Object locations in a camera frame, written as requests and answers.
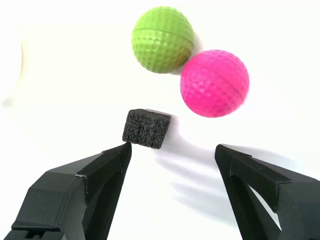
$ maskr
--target ball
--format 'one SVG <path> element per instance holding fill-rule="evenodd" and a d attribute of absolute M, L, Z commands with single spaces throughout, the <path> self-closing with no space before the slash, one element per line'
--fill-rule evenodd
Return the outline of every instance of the ball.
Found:
<path fill-rule="evenodd" d="M 181 12 L 160 6 L 138 19 L 131 44 L 134 56 L 144 68 L 165 74 L 187 62 L 195 45 L 195 34 Z"/>
<path fill-rule="evenodd" d="M 196 114 L 217 118 L 235 111 L 249 90 L 244 63 L 223 50 L 203 51 L 185 65 L 180 92 L 185 104 Z"/>

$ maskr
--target white surface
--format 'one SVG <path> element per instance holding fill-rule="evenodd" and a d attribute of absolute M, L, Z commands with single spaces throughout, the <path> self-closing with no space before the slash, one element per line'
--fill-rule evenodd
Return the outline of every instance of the white surface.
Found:
<path fill-rule="evenodd" d="M 22 65 L 21 44 L 14 25 L 0 21 L 0 104 L 12 93 Z"/>
<path fill-rule="evenodd" d="M 0 108 L 1 192 L 9 196 L 0 198 L 0 239 L 34 181 L 120 145 L 134 108 L 178 119 L 161 150 L 133 146 L 108 240 L 240 240 L 214 160 L 220 143 L 274 152 L 261 158 L 320 179 L 320 6 L 178 2 L 170 5 L 188 17 L 198 50 L 230 51 L 248 68 L 250 91 L 233 114 L 195 115 L 182 101 L 178 75 L 148 72 L 135 60 L 136 19 L 166 1 L 21 1 L 8 14 L 24 59 L 18 87 Z"/>

